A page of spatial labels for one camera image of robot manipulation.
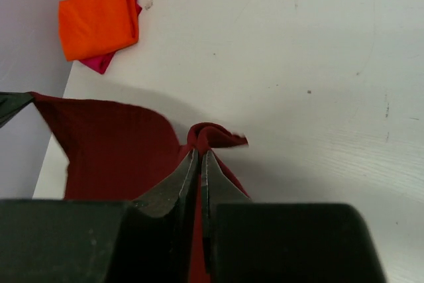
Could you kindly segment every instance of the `cloth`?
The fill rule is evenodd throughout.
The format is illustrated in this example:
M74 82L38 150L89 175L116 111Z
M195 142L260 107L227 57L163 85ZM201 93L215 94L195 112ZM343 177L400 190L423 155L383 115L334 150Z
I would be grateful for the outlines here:
M135 0L63 0L59 36L68 61L101 56L138 41Z
M135 11L137 13L137 16L139 16L142 11L142 8L137 3L137 0L135 0ZM92 58L80 60L80 62L85 66L88 66L90 69L96 71L97 73L104 74L106 72L107 67L111 63L111 60L115 53L116 51L104 54L102 56L94 56Z
M247 143L213 123L194 125L187 144L162 115L143 107L112 101L61 99L31 92L34 104L62 146L70 163L66 199L135 199L171 174L196 148ZM246 193L219 160L225 176ZM190 282L209 282L203 261L200 183L195 207Z

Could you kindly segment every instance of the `pink cloth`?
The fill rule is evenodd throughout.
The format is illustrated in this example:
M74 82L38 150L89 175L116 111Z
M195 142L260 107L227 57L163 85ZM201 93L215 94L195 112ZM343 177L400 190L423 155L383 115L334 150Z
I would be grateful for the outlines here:
M135 9L137 12L137 15L139 15L142 11L141 6L137 3L137 0L135 0ZM96 71L97 73L104 74L106 72L107 67L111 63L111 60L113 56L115 55L116 51L102 55L102 56L94 56L92 58L87 58L80 60L82 64L85 66L88 66L90 69Z

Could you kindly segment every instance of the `table surface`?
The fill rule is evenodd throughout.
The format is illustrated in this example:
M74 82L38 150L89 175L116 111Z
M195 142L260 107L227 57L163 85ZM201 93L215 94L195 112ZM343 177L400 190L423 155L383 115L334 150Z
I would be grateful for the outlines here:
M390 282L424 282L424 0L140 1L140 41L65 97L244 133L218 153L253 199L351 203ZM66 165L52 138L34 198Z

